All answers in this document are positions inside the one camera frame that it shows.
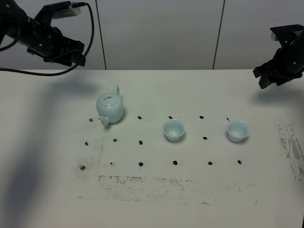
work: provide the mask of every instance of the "white table surface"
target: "white table surface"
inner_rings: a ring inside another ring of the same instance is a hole
[[[264,90],[251,70],[0,80],[0,227],[302,225],[304,79]],[[96,99],[116,83],[125,115],[104,129]],[[162,134],[168,116],[184,123],[181,142]],[[249,124],[245,142],[227,139],[227,118]]]

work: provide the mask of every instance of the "teapot spout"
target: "teapot spout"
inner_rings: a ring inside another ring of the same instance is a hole
[[[105,116],[101,116],[101,124],[103,126],[107,126],[109,124],[109,118],[108,117],[105,117]]]

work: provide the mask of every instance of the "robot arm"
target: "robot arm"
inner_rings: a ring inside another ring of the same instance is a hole
[[[84,66],[86,58],[82,55],[84,44],[80,41],[66,38],[61,31],[52,27],[52,19],[76,16],[79,7],[85,3],[69,1],[44,6],[38,15],[32,19],[15,3],[14,0],[0,1],[0,44],[5,35],[28,47],[28,52],[40,56],[45,62],[59,63],[71,66],[75,63]]]
[[[304,71],[304,27],[289,25],[270,29],[272,38],[278,40],[281,48],[269,62],[256,67],[253,71],[256,78],[261,77],[262,89],[272,83],[277,86],[302,77]]]

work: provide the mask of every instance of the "white table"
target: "white table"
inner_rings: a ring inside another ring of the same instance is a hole
[[[265,90],[251,70],[0,79],[0,227],[302,225],[304,79]],[[116,83],[125,115],[104,129],[96,99]],[[162,134],[168,116],[184,123],[181,142]],[[250,138],[230,142],[227,118]]]

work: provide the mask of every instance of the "cable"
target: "cable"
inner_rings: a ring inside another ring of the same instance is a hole
[[[9,44],[9,45],[7,45],[5,47],[0,48],[0,51],[5,51],[5,50],[11,48],[15,44],[17,44],[17,42],[19,41],[19,38],[20,38],[20,35],[21,35],[21,27],[20,27],[20,24],[18,23],[18,20],[15,17],[14,17],[14,19],[16,20],[16,22],[18,24],[18,33],[17,33],[17,36],[16,36],[16,38],[14,39],[14,41],[11,44]]]
[[[92,22],[92,34],[91,34],[90,43],[89,43],[89,46],[87,47],[87,50],[85,51],[85,54],[83,55],[83,58],[85,58],[91,49],[93,39],[94,39],[94,32],[95,32],[94,16],[93,16],[92,8],[88,3],[79,2],[79,3],[73,3],[73,5],[72,5],[73,8],[77,8],[80,6],[87,6],[89,8],[90,15],[91,15],[91,22]],[[78,66],[78,64],[75,64],[68,70],[65,70],[65,71],[62,71],[59,73],[53,73],[53,74],[43,74],[43,73],[36,73],[36,72],[29,72],[29,71],[24,71],[24,70],[15,70],[15,69],[8,69],[8,68],[0,68],[0,71],[9,71],[9,72],[14,72],[14,73],[21,73],[21,74],[26,74],[26,75],[36,75],[36,76],[59,76],[59,75],[66,74],[66,73],[74,70],[77,66]]]

